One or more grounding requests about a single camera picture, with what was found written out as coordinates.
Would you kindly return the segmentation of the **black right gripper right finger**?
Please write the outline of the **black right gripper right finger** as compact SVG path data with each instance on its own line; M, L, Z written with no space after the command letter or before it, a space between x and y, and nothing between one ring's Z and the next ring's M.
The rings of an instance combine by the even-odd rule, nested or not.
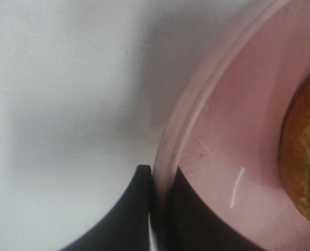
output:
M204 204L180 169L168 203L167 236L169 250L252 250Z

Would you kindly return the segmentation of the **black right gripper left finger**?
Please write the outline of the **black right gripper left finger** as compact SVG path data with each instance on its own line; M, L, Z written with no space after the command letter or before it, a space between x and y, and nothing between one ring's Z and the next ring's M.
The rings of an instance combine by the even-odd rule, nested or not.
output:
M111 210L63 250L150 250L150 197L151 167L139 165Z

